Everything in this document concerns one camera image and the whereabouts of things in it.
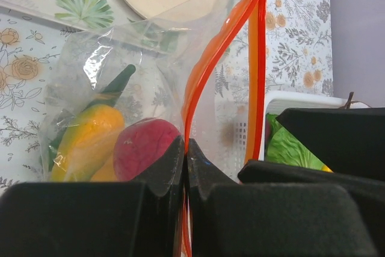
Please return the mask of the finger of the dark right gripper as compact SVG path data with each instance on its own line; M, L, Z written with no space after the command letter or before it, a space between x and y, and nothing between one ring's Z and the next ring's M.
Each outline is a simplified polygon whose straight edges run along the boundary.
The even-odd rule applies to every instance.
M384 108L288 108L277 121L335 173L384 180Z
M354 199L371 238L384 256L384 182L340 173L250 160L238 173L242 183L314 183L339 185Z

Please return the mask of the orange mango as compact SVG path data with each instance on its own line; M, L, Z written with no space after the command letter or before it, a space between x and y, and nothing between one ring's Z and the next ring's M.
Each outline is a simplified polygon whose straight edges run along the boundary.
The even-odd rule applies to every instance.
M123 114L108 105L93 105L78 114L65 130L53 159L51 182L85 182L111 156Z

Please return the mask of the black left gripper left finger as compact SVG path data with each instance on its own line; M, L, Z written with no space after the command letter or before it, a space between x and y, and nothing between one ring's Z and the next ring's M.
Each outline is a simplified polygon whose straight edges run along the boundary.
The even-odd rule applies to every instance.
M179 256L184 143L129 182L21 183L1 196L2 256Z

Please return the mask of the clear orange-zip bag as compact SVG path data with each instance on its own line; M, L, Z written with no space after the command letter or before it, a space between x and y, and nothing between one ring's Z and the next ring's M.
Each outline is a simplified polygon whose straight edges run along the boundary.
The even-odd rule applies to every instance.
M250 66L255 69L256 76L252 79L254 88L249 103L253 133L247 137L247 149L249 155L255 154L262 129L265 6L266 0L219 0L215 8L201 18L167 22L167 28L186 29L177 40L176 50L170 54L139 47L140 37L133 34L131 26L114 26L72 35L46 87L47 114L38 132L45 183L51 183L49 143L60 129L68 128L84 107L128 64L133 64L136 71L113 108L123 114L123 130L146 118L166 120L179 130L178 137L184 143L181 253L190 253L185 158L192 136L192 123L195 116L200 115L199 128L203 135L199 140L210 152L216 153L214 70L223 61L236 35L249 23L249 38L256 44L251 52Z

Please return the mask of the small orange fruit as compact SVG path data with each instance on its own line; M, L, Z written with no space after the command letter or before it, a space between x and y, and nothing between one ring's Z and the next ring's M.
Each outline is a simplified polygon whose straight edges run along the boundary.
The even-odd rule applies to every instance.
M91 182L117 182L114 171L113 156L111 155L104 165L91 177Z

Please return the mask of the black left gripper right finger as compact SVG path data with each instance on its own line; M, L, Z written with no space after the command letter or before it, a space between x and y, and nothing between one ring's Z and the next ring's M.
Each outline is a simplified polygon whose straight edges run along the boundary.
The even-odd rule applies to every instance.
M191 140L193 256L377 256L358 205L339 185L234 182Z

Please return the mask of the brown passion fruit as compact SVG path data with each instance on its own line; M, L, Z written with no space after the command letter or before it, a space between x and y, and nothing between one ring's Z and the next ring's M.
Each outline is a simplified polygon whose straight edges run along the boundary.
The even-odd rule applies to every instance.
M113 165L119 181L130 181L165 154L180 132L170 122L146 118L125 128L118 136Z

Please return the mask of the green chili pepper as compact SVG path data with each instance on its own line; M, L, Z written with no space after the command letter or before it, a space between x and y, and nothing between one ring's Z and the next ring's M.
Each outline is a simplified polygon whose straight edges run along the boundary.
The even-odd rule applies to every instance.
M93 105L104 104L114 107L117 100L123 93L123 89L127 86L131 76L135 73L136 67L133 64L128 64L100 93L98 93L91 102L89 102L82 112L92 107ZM63 139L67 128L59 130L58 135L49 143L48 164L51 168L54 164L54 159L57 155L59 145Z

